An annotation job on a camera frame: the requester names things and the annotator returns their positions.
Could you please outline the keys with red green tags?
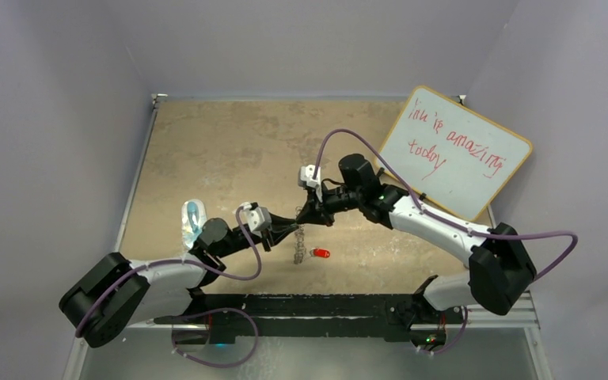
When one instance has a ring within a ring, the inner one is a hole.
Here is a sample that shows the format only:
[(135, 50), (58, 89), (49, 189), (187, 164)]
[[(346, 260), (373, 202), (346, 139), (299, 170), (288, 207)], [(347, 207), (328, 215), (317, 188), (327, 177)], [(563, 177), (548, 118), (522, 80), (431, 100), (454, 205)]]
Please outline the keys with red green tags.
[(329, 258), (330, 251), (328, 251), (327, 249), (313, 248), (309, 251), (309, 255), (311, 257)]

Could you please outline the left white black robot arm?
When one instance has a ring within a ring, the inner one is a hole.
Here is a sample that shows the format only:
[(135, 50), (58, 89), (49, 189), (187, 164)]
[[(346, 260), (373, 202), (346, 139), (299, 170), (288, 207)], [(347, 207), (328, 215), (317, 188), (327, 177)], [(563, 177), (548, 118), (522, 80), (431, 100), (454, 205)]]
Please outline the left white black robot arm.
[(231, 228), (222, 218), (209, 218), (190, 250), (164, 260), (128, 260), (109, 253), (59, 301), (59, 309), (75, 327), (75, 335), (91, 348), (117, 338), (129, 325), (158, 317), (199, 321), (204, 302), (194, 291), (228, 277), (223, 257), (262, 246), (278, 245), (298, 228), (292, 218), (263, 207), (248, 212), (248, 221)]

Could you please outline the silver disc with keyrings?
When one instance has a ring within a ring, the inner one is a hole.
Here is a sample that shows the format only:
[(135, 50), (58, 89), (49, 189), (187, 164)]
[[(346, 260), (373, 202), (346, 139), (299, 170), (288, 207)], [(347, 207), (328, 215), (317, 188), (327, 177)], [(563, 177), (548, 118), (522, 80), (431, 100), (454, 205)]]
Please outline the silver disc with keyrings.
[(295, 244), (294, 244), (294, 259), (295, 265), (301, 264), (305, 260), (307, 254), (305, 244), (305, 231), (302, 225), (298, 225), (297, 230), (294, 232)]

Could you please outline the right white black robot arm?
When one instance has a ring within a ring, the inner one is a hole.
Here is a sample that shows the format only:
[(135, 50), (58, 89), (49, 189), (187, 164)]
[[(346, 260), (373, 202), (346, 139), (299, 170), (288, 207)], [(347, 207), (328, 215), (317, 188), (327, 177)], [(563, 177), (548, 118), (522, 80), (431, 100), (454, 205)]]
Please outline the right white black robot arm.
[(335, 214), (358, 210), (368, 221), (424, 239), (464, 264), (466, 272), (433, 275), (416, 290), (412, 310), (421, 321), (434, 321), (454, 306), (474, 304), (503, 316), (537, 275), (511, 226), (464, 222), (417, 205), (406, 189), (381, 182), (361, 154), (340, 160), (343, 180), (335, 188), (327, 188), (315, 169), (315, 165), (305, 165), (298, 172), (298, 184), (307, 192), (296, 218), (299, 225), (331, 226)]

